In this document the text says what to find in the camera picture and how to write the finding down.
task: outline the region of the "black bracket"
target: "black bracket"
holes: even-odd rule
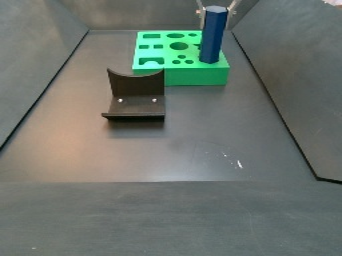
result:
[[[165,118],[165,70],[146,76],[126,76],[107,69],[113,103],[102,116],[117,118]]]

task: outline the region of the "green block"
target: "green block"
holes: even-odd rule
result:
[[[230,64],[200,61],[202,31],[138,32],[133,70],[146,75],[166,69],[166,85],[226,85]]]

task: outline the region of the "blue cylinder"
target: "blue cylinder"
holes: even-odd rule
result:
[[[200,61],[216,63],[220,61],[224,31],[226,28],[229,10],[222,6],[206,7],[206,20],[202,31]]]

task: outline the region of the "gray surface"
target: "gray surface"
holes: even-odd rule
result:
[[[0,180],[314,180],[230,32],[229,85],[166,88],[165,123],[109,123],[106,70],[131,72],[135,37],[87,35],[0,153]]]
[[[321,178],[342,181],[342,12],[262,0],[234,34]]]
[[[0,0],[0,147],[86,32],[57,1]]]
[[[59,0],[91,29],[198,29],[196,0]],[[233,27],[260,0],[245,0]],[[229,6],[232,0],[204,0],[204,5]]]
[[[2,184],[3,255],[322,256],[342,188],[249,182]]]

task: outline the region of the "gray wall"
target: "gray wall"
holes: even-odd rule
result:
[[[0,146],[87,30],[54,0],[0,0]]]
[[[260,0],[245,0],[232,26]],[[61,0],[91,29],[200,29],[196,0]],[[229,6],[232,0],[204,0],[204,5]]]
[[[342,181],[342,12],[261,0],[234,34],[317,175]]]

